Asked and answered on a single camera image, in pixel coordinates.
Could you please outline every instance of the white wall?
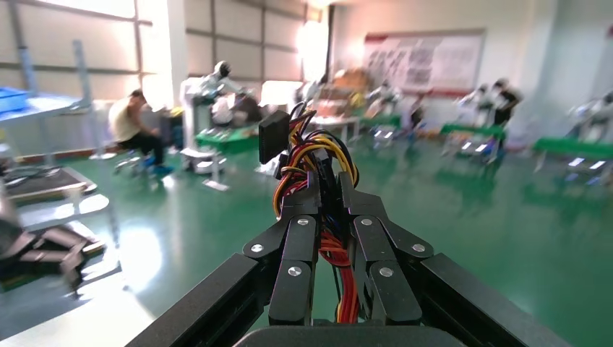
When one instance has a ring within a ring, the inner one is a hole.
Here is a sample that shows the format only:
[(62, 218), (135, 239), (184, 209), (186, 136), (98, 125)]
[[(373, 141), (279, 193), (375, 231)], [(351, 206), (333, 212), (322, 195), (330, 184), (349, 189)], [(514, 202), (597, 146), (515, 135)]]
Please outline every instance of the white wall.
[(367, 33), (485, 29), (479, 80), (514, 79), (531, 0), (376, 1), (341, 7), (335, 21), (337, 68), (361, 66)]
[(602, 60), (611, 40), (613, 1), (560, 0), (559, 8), (539, 91), (541, 127), (556, 136), (570, 129), (568, 110), (594, 96), (598, 76), (607, 70)]
[[(613, 52), (606, 41), (611, 0), (389, 0), (339, 10), (335, 69), (361, 66), (367, 33), (484, 28), (479, 82), (510, 78), (526, 97), (511, 132), (531, 132), (532, 139), (564, 134), (567, 111), (602, 89), (597, 77), (613, 69), (613, 59), (604, 60), (605, 51)], [(453, 119), (455, 110), (449, 100), (431, 100), (428, 116), (434, 127)]]

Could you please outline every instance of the black connector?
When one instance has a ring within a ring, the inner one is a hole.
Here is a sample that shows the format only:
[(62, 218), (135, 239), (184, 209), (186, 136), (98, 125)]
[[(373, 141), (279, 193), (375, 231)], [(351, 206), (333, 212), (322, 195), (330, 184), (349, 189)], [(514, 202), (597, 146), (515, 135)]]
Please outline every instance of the black connector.
[(279, 165), (277, 165), (277, 168), (275, 169), (276, 179), (281, 180), (281, 177), (283, 176), (281, 174), (281, 169), (287, 166), (288, 160), (289, 160), (289, 157), (286, 154), (281, 153), (279, 155)]
[(260, 123), (260, 163), (268, 163), (287, 149), (289, 119), (289, 114), (277, 110)]

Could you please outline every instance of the man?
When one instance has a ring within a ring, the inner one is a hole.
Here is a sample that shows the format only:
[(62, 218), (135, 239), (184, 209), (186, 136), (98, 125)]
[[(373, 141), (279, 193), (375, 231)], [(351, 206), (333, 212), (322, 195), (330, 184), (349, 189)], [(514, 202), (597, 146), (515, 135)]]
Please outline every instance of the man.
[(494, 92), (498, 92), (499, 105), (494, 114), (494, 125), (503, 127), (511, 120), (513, 110), (521, 102), (521, 96), (509, 88), (506, 79), (497, 80), (492, 86)]
[(143, 155), (153, 151), (153, 157), (147, 159), (147, 166), (153, 165), (154, 172), (167, 175), (172, 168), (164, 166), (164, 145), (157, 129), (147, 128), (140, 120), (140, 112), (147, 104), (142, 90), (133, 91), (128, 98), (118, 100), (108, 112), (111, 134), (121, 148), (140, 150)]

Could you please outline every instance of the white pillar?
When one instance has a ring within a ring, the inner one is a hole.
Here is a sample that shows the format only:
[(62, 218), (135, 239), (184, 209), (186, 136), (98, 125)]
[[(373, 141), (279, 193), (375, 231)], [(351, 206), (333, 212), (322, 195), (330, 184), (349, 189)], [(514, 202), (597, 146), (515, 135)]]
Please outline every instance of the white pillar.
[(526, 96), (537, 92), (557, 17), (558, 0), (531, 0), (523, 45), (515, 71), (518, 88)]
[(149, 0), (153, 6), (153, 35), (158, 78), (156, 98), (169, 108), (180, 105), (179, 88), (189, 73), (184, 0)]
[(531, 0), (523, 26), (523, 42), (518, 50), (513, 84), (524, 99), (509, 123), (507, 145), (522, 147), (541, 136), (539, 104), (545, 80), (547, 51), (558, 14), (559, 0)]

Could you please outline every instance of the white t-shirt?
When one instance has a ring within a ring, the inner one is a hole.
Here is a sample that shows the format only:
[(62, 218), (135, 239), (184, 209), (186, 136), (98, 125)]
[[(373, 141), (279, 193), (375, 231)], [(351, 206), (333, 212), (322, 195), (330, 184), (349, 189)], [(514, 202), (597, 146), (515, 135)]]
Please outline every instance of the white t-shirt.
[(130, 119), (128, 115), (129, 98), (121, 99), (111, 106), (108, 112), (108, 124), (111, 128), (113, 139), (123, 142), (133, 138), (140, 128)]

